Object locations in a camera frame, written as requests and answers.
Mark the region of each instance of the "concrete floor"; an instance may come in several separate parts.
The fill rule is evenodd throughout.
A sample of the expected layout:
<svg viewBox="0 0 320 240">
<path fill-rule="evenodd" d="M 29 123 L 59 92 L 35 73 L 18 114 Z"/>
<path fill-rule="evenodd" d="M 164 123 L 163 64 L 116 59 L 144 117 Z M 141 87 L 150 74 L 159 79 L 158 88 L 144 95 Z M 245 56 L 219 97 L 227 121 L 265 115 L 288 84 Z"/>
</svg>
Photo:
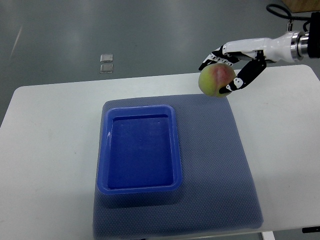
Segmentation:
<svg viewBox="0 0 320 240">
<path fill-rule="evenodd" d="M 0 0 L 0 124 L 21 86 L 195 73 L 226 42 L 280 37 L 287 21 L 266 11 L 270 3 L 283 5 L 280 0 Z M 302 25 L 294 22 L 293 30 L 302 31 Z M 106 53 L 113 54 L 114 70 L 100 74 L 100 55 Z M 298 64 L 310 66 L 319 78 L 319 63 Z M 301 229 L 274 234 L 276 240 L 320 237 Z"/>
</svg>

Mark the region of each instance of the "gray textured mat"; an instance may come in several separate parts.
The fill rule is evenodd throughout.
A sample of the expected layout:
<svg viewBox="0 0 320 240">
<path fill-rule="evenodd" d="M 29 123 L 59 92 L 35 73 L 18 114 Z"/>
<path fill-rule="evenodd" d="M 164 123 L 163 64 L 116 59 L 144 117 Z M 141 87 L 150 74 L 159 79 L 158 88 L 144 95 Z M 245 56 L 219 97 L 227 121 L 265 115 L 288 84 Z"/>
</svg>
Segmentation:
<svg viewBox="0 0 320 240">
<path fill-rule="evenodd" d="M 139 239 L 259 228 L 263 217 L 227 98 L 195 94 L 114 100 L 104 105 L 101 123 L 111 108 L 160 104 L 171 105 L 176 113 L 182 185 L 164 204 L 157 203 L 160 196 L 154 194 L 154 205 L 127 208 L 110 207 L 110 198 L 96 188 L 95 238 Z"/>
</svg>

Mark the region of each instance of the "white robotic hand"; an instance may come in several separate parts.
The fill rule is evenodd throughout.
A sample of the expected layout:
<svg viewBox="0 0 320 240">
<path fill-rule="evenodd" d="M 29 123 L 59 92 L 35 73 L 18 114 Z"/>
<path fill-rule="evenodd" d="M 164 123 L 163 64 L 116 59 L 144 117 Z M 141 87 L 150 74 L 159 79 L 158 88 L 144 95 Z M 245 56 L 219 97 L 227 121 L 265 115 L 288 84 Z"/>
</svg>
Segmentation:
<svg viewBox="0 0 320 240">
<path fill-rule="evenodd" d="M 288 14 L 287 18 L 290 20 L 299 18 L 291 17 L 290 12 L 283 7 L 280 7 L 280 9 Z M 301 61 L 306 56 L 320 58 L 320 29 L 318 25 L 320 23 L 320 12 L 312 13 L 311 18 L 307 19 L 306 24 L 310 23 L 309 32 L 291 31 L 292 25 L 288 25 L 288 31 L 276 39 L 254 38 L 227 42 L 209 54 L 199 70 L 201 71 L 210 64 L 222 63 L 232 66 L 240 60 L 249 60 L 236 78 L 219 90 L 220 94 L 225 94 L 248 86 L 266 68 L 267 63 L 275 63 L 279 60 L 293 63 Z"/>
</svg>

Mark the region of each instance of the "blue container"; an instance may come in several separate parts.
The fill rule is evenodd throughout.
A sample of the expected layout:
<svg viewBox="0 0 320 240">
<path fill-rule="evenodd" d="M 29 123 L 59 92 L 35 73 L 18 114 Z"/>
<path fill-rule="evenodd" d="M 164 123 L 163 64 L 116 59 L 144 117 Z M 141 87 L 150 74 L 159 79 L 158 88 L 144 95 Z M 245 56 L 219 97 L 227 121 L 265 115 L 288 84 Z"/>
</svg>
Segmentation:
<svg viewBox="0 0 320 240">
<path fill-rule="evenodd" d="M 175 110 L 169 105 L 112 108 L 103 121 L 97 188 L 109 201 L 139 202 L 182 183 Z"/>
</svg>

